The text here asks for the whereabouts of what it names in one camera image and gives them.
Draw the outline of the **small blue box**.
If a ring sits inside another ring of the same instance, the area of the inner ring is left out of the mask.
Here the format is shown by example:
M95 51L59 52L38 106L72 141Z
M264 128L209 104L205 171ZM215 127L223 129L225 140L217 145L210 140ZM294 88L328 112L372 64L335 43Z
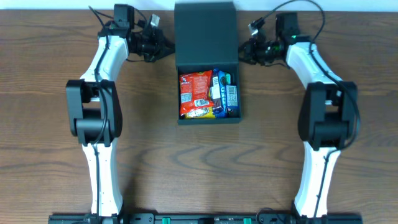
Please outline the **small blue box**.
M235 85L226 86L226 104L227 104L227 111L229 114L235 113L239 108L237 88Z

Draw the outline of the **dark blue chocolate bar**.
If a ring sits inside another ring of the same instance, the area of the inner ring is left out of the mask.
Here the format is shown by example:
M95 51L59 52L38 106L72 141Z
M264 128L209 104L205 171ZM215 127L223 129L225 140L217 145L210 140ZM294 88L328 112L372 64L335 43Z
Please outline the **dark blue chocolate bar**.
M221 91L218 78L218 69L212 71L211 86L210 86L211 100L213 102L213 114L219 114L223 110L221 104Z

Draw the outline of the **dark green box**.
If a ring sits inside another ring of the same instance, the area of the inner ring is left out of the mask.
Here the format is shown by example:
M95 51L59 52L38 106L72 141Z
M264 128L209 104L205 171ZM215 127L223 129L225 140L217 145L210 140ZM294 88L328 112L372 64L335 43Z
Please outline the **dark green box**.
M233 2L179 2L174 8L177 76L215 68L229 73L241 103L238 28Z

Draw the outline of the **red snack packet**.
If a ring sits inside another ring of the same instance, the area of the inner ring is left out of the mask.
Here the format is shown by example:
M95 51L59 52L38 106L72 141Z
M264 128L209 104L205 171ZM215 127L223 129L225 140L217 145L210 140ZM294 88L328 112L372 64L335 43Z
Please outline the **red snack packet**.
M213 106L209 96L213 71L186 73L179 76L180 114Z

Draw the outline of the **green chocolate bar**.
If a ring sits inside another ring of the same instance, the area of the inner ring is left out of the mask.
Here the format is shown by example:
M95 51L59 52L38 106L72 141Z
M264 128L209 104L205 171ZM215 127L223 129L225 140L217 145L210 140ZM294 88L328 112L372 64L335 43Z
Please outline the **green chocolate bar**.
M226 78L226 85L231 85L231 75L229 73L226 73L225 78Z

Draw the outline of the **yellow Hacks candy bag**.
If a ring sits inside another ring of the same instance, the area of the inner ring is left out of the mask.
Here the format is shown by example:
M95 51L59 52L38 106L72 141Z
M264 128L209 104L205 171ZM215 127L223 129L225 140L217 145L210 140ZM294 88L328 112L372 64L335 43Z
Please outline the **yellow Hacks candy bag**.
M206 108L198 108L192 110L183 115L185 119L215 119L216 116L213 114L213 108L206 107Z

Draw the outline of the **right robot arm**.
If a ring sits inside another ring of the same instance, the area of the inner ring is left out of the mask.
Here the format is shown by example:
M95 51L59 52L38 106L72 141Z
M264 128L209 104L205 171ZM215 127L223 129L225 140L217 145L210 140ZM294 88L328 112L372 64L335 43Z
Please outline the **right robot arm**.
M276 15L275 40L266 39L264 23L261 17L248 25L251 38L238 49L240 61L265 67L281 65L292 69L301 81L305 94L298 135L304 145L304 164L291 219L296 223L327 223L334 166L358 133L358 89L331 71L318 53L315 39L301 33L297 13Z

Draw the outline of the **blue Oreo cookie pack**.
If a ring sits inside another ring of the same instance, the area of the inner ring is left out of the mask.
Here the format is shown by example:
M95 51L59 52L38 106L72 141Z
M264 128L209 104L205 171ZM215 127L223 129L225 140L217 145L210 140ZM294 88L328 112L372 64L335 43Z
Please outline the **blue Oreo cookie pack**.
M221 91L221 104L223 106L223 110L219 113L216 114L216 119L221 119L227 117L227 104L226 104L226 78L225 78L225 72L218 71L218 78L219 78L219 84L220 84L220 91Z

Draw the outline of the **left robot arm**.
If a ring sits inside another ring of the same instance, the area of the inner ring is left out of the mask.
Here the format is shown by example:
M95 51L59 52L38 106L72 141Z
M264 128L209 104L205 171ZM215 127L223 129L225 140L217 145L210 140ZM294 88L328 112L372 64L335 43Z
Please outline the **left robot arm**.
M101 21L98 48L87 71L66 84L70 131L85 153L92 189L91 213L86 223L119 222L123 207L116 149L123 116L116 80L130 54L154 63L175 52L159 28L160 17L135 20L138 10L115 4L108 22Z

